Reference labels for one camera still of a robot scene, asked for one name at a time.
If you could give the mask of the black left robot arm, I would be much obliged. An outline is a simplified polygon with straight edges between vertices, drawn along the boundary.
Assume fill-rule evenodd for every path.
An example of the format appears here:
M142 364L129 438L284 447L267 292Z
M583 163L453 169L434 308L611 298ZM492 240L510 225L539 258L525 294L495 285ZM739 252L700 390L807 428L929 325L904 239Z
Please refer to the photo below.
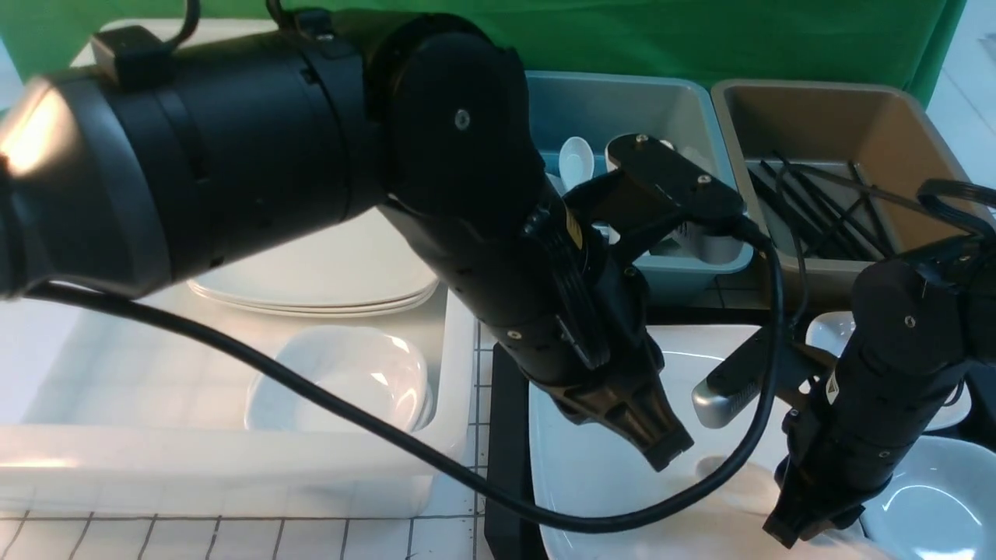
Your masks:
M277 31L183 50L100 32L95 65L30 82L2 125L2 298L65 282L120 306L377 207L570 421L658 470L689 450L633 266L672 221L611 202L700 170L627 135L561 198L521 60L476 25L269 10Z

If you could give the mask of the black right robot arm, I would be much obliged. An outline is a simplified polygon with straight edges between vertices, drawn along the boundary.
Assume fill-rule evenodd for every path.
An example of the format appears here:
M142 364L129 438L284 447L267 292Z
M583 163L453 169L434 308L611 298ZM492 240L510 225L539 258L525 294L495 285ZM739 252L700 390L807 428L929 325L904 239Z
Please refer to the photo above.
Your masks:
M858 274L853 334L784 419L764 530L787 548L860 517L964 376L994 365L994 239L957 236Z

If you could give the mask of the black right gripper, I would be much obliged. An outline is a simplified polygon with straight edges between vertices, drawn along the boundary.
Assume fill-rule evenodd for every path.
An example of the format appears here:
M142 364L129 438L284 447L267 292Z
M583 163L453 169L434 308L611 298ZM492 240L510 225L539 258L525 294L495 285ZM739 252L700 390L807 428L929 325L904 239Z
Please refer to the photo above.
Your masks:
M763 530L786 548L850 526L892 479L894 449L808 419L786 419L782 430L787 455L775 471L779 494Z

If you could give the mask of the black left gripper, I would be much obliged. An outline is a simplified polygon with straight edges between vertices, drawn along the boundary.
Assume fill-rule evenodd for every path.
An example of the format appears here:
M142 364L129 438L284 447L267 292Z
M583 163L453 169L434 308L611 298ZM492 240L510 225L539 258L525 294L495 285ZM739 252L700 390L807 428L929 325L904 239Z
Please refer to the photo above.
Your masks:
M663 390L647 297L640 274L608 259L573 277L568 298L550 296L550 311L502 327L498 341L570 422L615 433L661 471L694 442Z

